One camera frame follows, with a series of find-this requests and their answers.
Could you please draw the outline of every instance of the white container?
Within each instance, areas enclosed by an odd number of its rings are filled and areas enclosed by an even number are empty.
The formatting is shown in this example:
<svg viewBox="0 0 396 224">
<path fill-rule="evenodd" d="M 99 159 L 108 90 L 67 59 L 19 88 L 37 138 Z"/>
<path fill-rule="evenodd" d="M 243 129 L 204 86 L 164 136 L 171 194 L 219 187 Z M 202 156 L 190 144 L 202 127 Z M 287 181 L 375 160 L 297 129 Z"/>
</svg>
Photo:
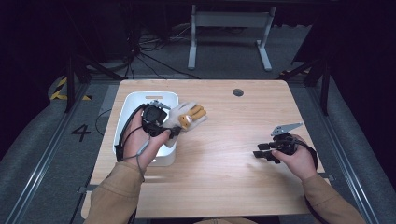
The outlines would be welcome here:
<svg viewBox="0 0 396 224">
<path fill-rule="evenodd" d="M 129 94 L 125 102 L 122 106 L 122 110 L 120 113 L 119 122 L 117 123 L 116 134 L 114 136 L 113 141 L 113 152 L 116 153 L 115 145 L 119 143 L 120 135 L 123 127 L 125 126 L 126 121 L 134 113 L 134 110 L 137 109 L 142 104 L 148 104 L 151 101 L 158 100 L 160 103 L 167 105 L 171 108 L 175 108 L 178 106 L 178 97 L 174 92 L 170 91 L 135 91 Z M 168 116 L 166 116 L 166 121 L 169 117 L 169 110 L 163 109 Z M 166 145 L 162 145 L 160 150 L 157 153 L 156 158 L 149 166 L 168 166 L 175 161 L 176 156 L 176 144 L 172 147 L 167 147 Z"/>
</svg>

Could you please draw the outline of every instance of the wooden table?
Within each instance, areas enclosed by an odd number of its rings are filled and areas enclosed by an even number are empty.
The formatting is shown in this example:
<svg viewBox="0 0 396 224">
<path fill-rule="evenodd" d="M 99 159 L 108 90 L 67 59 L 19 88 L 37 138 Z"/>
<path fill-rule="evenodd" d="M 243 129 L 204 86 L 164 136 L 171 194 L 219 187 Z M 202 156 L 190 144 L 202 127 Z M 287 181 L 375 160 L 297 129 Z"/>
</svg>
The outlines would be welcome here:
<svg viewBox="0 0 396 224">
<path fill-rule="evenodd" d="M 243 96 L 235 96 L 240 89 Z M 195 101 L 208 120 L 177 139 L 175 162 L 149 167 L 137 206 L 139 218 L 235 217 L 306 214 L 301 181 L 284 163 L 256 159 L 252 151 L 272 141 L 276 125 L 303 121 L 282 80 L 126 80 L 113 105 L 90 185 L 114 167 L 113 137 L 126 96 L 134 91 L 172 91 Z M 305 126 L 299 134 L 315 147 Z M 318 171 L 324 172 L 321 162 Z M 81 214 L 88 215 L 90 193 Z"/>
</svg>

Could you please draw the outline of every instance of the circular hole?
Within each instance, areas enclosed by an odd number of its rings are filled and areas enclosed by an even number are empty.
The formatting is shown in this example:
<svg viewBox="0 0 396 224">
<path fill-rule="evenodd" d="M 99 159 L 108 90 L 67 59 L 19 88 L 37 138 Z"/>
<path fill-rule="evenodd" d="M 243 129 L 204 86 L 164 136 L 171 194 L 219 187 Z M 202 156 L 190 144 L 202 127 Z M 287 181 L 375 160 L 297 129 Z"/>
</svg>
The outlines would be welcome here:
<svg viewBox="0 0 396 224">
<path fill-rule="evenodd" d="M 244 92 L 242 90 L 240 90 L 240 89 L 235 89 L 235 90 L 233 90 L 233 94 L 235 96 L 243 96 Z"/>
</svg>

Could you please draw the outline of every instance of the tan sleeve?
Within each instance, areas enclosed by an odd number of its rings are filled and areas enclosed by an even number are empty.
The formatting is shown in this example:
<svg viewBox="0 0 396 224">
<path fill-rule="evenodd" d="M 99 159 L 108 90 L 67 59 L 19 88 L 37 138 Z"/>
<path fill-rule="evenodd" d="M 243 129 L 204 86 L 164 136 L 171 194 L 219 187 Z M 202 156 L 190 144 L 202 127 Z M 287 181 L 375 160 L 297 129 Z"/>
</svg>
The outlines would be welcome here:
<svg viewBox="0 0 396 224">
<path fill-rule="evenodd" d="M 319 175 L 303 181 L 306 199 L 329 223 L 365 223 L 361 214 Z"/>
<path fill-rule="evenodd" d="M 84 223 L 127 223 L 137 207 L 142 182 L 137 166 L 117 162 L 92 192 L 90 212 Z"/>
</svg>

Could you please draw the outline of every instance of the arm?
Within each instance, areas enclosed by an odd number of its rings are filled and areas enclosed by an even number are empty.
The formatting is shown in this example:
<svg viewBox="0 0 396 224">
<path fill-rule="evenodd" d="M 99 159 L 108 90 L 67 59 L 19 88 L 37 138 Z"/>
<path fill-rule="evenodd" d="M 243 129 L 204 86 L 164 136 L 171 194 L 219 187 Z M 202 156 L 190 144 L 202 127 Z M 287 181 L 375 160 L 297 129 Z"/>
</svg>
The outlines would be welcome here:
<svg viewBox="0 0 396 224">
<path fill-rule="evenodd" d="M 294 137 L 304 141 L 298 135 Z M 306 199 L 327 222 L 365 223 L 359 212 L 317 174 L 313 158 L 305 147 L 298 146 L 291 156 L 277 150 L 272 153 L 302 180 Z"/>
<path fill-rule="evenodd" d="M 136 113 L 123 136 L 124 160 L 117 162 L 108 177 L 91 195 L 91 208 L 85 223 L 127 223 L 137 207 L 143 174 L 160 147 L 169 139 L 169 131 L 149 137 L 142 128 L 142 111 Z M 134 157 L 148 141 L 140 156 Z"/>
</svg>

